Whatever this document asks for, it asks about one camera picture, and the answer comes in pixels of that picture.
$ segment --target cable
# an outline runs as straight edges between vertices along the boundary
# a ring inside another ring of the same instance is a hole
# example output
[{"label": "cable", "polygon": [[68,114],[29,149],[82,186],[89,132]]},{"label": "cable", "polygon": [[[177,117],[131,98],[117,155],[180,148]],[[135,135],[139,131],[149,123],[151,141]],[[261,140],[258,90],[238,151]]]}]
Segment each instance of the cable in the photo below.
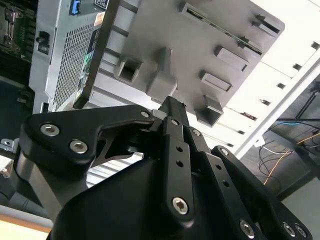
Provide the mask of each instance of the cable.
[{"label": "cable", "polygon": [[[255,175],[257,178],[268,178],[267,176],[261,176],[261,175]],[[275,193],[275,195],[278,195],[282,190],[282,184],[280,180],[274,176],[270,176],[269,178],[274,179],[279,184],[279,190]]]},{"label": "cable", "polygon": [[262,147],[263,149],[267,150],[268,152],[272,153],[272,154],[277,154],[277,155],[281,155],[281,154],[285,154],[285,152],[276,152],[276,151],[272,151],[269,148],[267,148],[266,146]]},{"label": "cable", "polygon": [[311,124],[309,124],[309,123],[305,123],[305,122],[303,122],[303,121],[296,121],[296,122],[291,122],[291,121],[290,121],[290,122],[279,121],[279,125],[280,125],[280,124],[284,124],[284,125],[299,125],[299,124],[302,124],[302,125],[306,125],[306,126],[312,127],[312,128],[314,128],[314,129],[317,129],[317,130],[320,131],[320,127],[311,125]]},{"label": "cable", "polygon": [[311,125],[311,124],[308,124],[308,123],[305,123],[305,122],[299,122],[299,124],[306,125],[306,126],[312,127],[314,129],[317,129],[317,130],[320,131],[320,127],[318,127],[318,126],[314,126],[314,125]]},{"label": "cable", "polygon": [[[259,148],[259,159],[260,159],[260,160],[262,160],[262,157],[261,157],[261,150],[262,150],[262,148],[265,147],[265,146],[268,145],[268,144],[273,143],[273,142],[274,142],[274,141],[267,142],[267,143],[265,143],[264,145],[262,145],[262,146]],[[267,168],[267,166],[264,164],[263,161],[262,161],[262,163],[263,163],[265,169],[268,171],[268,173],[270,173],[269,170],[268,170],[268,168]]]},{"label": "cable", "polygon": [[[266,165],[266,163],[268,163],[268,162],[275,161],[275,160],[278,160],[278,159],[279,159],[278,157],[275,157],[275,158],[271,158],[271,159],[268,159],[268,160],[264,161],[264,159],[266,159],[266,158],[268,158],[268,157],[270,157],[270,156],[272,156],[272,155],[265,156],[264,158],[262,158],[262,159],[260,160],[260,162],[259,162],[259,165],[258,165],[260,173],[262,173],[263,175],[266,175],[266,176],[269,175],[270,171],[269,171],[269,170],[266,168],[266,166],[264,166],[264,165]],[[268,173],[265,173],[265,172],[262,171],[262,169],[261,169],[262,166],[264,166],[264,167],[267,169]]]},{"label": "cable", "polygon": [[283,122],[283,121],[279,121],[278,123],[283,125],[299,125],[300,124],[300,122]]},{"label": "cable", "polygon": [[307,138],[299,141],[299,142],[297,143],[297,145],[298,145],[298,144],[302,144],[302,143],[304,143],[305,141],[307,141],[307,140],[309,140],[309,139],[313,139],[313,138],[315,138],[316,136],[319,136],[319,135],[320,135],[320,132],[317,133],[317,134],[315,134],[315,135],[313,135],[313,136],[307,137]]},{"label": "cable", "polygon": [[276,169],[276,167],[277,167],[278,164],[280,163],[281,159],[283,159],[288,152],[289,152],[289,150],[286,151],[286,153],[283,154],[283,155],[279,158],[279,160],[276,162],[276,164],[274,165],[274,167],[273,167],[272,170],[270,171],[270,173],[269,173],[269,175],[268,175],[268,178],[264,181],[263,185],[266,185],[266,184],[267,184],[267,182],[268,182],[268,180],[269,180],[269,177],[271,176],[271,174],[273,173],[273,171]]},{"label": "cable", "polygon": [[[316,136],[319,136],[319,135],[320,135],[320,132],[317,133],[317,134],[315,134],[315,135],[313,135],[313,136],[309,136],[309,137],[307,137],[307,138],[299,141],[299,142],[297,143],[297,145],[302,144],[302,143],[304,143],[305,141],[307,141],[307,140],[309,140],[309,139],[313,139],[313,138],[315,138]],[[264,181],[263,185],[266,185],[266,184],[267,184],[267,182],[268,182],[270,176],[272,175],[273,171],[276,169],[276,167],[278,166],[278,164],[280,163],[280,161],[286,156],[286,154],[288,154],[288,152],[289,152],[289,150],[286,151],[286,153],[283,154],[283,155],[279,158],[279,160],[276,162],[276,164],[274,165],[274,167],[273,167],[272,170],[270,171],[270,173],[269,173],[269,175],[268,175],[268,178]]]}]

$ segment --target motherboard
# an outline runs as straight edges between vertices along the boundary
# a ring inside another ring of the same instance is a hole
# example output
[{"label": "motherboard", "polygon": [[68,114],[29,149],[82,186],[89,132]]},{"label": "motherboard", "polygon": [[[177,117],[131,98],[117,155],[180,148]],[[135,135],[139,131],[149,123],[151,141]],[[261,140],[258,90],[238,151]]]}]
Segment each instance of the motherboard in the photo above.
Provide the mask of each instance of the motherboard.
[{"label": "motherboard", "polygon": [[36,12],[20,3],[0,0],[0,52],[31,62],[36,33]]}]

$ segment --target perforated metal panel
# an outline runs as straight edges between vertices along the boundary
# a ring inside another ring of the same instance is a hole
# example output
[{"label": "perforated metal panel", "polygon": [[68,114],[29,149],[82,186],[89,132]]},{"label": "perforated metal panel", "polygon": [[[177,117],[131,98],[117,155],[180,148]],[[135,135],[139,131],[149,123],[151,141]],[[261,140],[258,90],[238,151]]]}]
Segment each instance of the perforated metal panel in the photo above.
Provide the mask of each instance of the perforated metal panel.
[{"label": "perforated metal panel", "polygon": [[87,53],[93,24],[79,27],[66,34],[58,82],[54,94],[58,110],[78,90],[81,68]]}]

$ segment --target rectangular slot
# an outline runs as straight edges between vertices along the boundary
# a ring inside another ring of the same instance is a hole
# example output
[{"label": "rectangular slot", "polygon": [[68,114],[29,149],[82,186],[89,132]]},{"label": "rectangular slot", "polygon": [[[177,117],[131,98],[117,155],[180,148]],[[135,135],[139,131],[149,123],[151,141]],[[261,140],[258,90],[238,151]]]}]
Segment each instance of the rectangular slot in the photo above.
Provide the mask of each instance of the rectangular slot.
[{"label": "rectangular slot", "polygon": [[293,65],[293,68],[294,69],[296,69],[296,70],[298,70],[298,71],[300,71],[300,69],[302,68],[302,66],[300,66],[299,64],[295,64],[295,65]]},{"label": "rectangular slot", "polygon": [[248,114],[248,113],[246,113],[246,112],[241,113],[241,115],[243,115],[243,116],[245,116],[246,118],[251,119],[251,120],[253,120],[253,121],[257,120],[257,118],[256,118],[255,116],[252,116],[252,115],[250,115],[250,114]]},{"label": "rectangular slot", "polygon": [[286,85],[284,85],[282,83],[278,83],[277,87],[280,89],[284,89],[286,87]]},{"label": "rectangular slot", "polygon": [[244,72],[246,67],[249,65],[249,62],[224,47],[218,51],[216,57],[242,72]]},{"label": "rectangular slot", "polygon": [[140,67],[141,62],[126,57],[124,60],[120,61],[119,65],[116,67],[114,76],[121,81],[132,84],[138,77]]},{"label": "rectangular slot", "polygon": [[199,9],[195,8],[194,6],[190,5],[189,3],[184,3],[180,12],[183,15],[185,15],[186,17],[188,17],[189,19],[192,19],[199,24],[205,23],[205,24],[208,24],[211,27],[219,30],[220,32],[227,35],[228,37],[234,39],[239,45],[242,45],[242,46],[250,49],[251,51],[258,54],[259,56],[261,56],[263,54],[263,52],[258,47],[254,46],[254,44],[251,44],[250,42],[244,41],[240,37],[237,37],[237,36],[233,35],[232,33],[228,32],[223,27],[210,21],[207,18],[207,15],[205,13],[201,12]]},{"label": "rectangular slot", "polygon": [[122,71],[120,72],[119,77],[132,83],[138,68],[139,64],[137,62],[127,60],[123,63]]},{"label": "rectangular slot", "polygon": [[320,44],[314,41],[312,43],[311,47],[314,48],[315,50],[318,50],[318,49],[320,49]]},{"label": "rectangular slot", "polygon": [[217,89],[222,92],[228,92],[232,87],[231,84],[205,72],[201,78],[201,82],[207,84],[208,86]]},{"label": "rectangular slot", "polygon": [[263,103],[266,106],[269,106],[271,104],[271,102],[264,100],[264,99],[260,99],[260,102]]}]

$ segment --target bolt hole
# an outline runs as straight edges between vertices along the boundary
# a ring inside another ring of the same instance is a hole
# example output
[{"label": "bolt hole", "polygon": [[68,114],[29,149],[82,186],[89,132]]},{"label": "bolt hole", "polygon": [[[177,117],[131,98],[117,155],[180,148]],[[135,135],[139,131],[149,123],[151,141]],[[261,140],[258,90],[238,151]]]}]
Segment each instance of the bolt hole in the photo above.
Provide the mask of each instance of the bolt hole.
[{"label": "bolt hole", "polygon": [[84,146],[82,145],[82,143],[76,143],[76,144],[74,145],[74,147],[77,148],[77,149],[79,149],[79,150],[84,149]]},{"label": "bolt hole", "polygon": [[52,126],[46,126],[45,131],[52,134],[55,132],[55,129]]},{"label": "bolt hole", "polygon": [[227,188],[230,187],[229,183],[226,180],[223,180],[223,185],[225,185]]},{"label": "bolt hole", "polygon": [[176,161],[176,164],[180,167],[183,168],[184,164],[182,163],[182,161]]}]

